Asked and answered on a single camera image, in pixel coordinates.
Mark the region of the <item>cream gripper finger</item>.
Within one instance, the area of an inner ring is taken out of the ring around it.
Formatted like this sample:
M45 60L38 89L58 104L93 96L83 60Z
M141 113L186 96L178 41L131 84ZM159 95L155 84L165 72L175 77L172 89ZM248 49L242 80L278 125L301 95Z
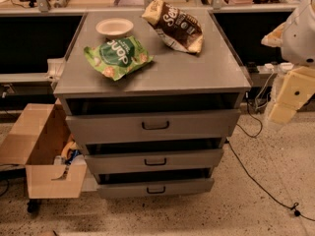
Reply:
M288 123L314 93L314 67L300 66L287 72L268 120L280 125Z
M273 31L266 34L261 43L269 47L281 47L283 45L284 24L280 24Z

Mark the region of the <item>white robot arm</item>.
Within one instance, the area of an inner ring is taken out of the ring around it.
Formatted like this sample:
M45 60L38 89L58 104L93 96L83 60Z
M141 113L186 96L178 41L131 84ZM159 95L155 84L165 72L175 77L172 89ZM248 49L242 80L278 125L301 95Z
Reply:
M261 43L279 47L293 68L274 83L267 120L284 125L315 94L315 0L302 0Z

